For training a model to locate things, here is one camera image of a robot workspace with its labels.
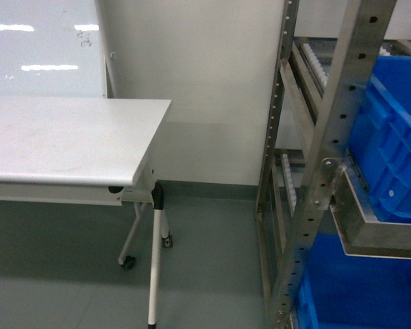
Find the blue storage crate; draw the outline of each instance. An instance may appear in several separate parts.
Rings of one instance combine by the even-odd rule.
[[[349,146],[378,219],[411,223],[411,58],[377,60]]]
[[[300,329],[411,329],[411,260],[346,256],[315,240],[296,301]]]

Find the caster wheel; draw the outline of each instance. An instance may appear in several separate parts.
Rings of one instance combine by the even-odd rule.
[[[135,264],[136,264],[136,258],[135,257],[126,256],[125,261],[123,262],[123,264],[121,266],[122,266],[123,269],[129,270],[129,269],[132,269]]]
[[[173,242],[172,242],[172,236],[168,235],[167,238],[162,238],[163,240],[163,248],[172,248],[173,247]]]

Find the white table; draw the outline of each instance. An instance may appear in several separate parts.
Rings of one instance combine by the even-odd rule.
[[[125,187],[136,186],[143,174],[170,103],[0,96],[0,200],[121,205]],[[156,323],[160,235],[169,236],[162,204],[154,208],[150,328]]]

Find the gray floor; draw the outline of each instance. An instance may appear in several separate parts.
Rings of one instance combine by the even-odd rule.
[[[263,328],[253,202],[168,196],[158,328]],[[152,209],[0,202],[1,328],[146,328]]]

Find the metal shelf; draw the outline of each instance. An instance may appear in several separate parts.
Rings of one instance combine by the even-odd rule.
[[[311,58],[302,47],[309,39],[293,42],[290,38],[298,1],[286,1],[282,23],[284,38],[277,54],[256,202],[269,328],[286,327],[316,234],[322,221],[332,215],[346,253],[411,258],[411,225],[377,220],[347,155],[351,129],[379,52],[411,55],[411,42],[383,40],[395,4],[395,0],[383,3],[350,1],[340,38],[322,40],[315,49],[318,62],[311,65]],[[329,73],[328,80],[317,70],[323,65]],[[271,149],[279,125],[281,109],[278,106],[282,104],[285,90],[290,91],[294,103],[293,116],[306,163],[295,210],[288,200],[290,213],[293,213],[289,218],[280,204],[282,197]],[[279,152],[279,162],[283,161],[283,153]],[[269,268],[262,224],[268,194],[273,208],[277,256],[274,283],[265,275]]]

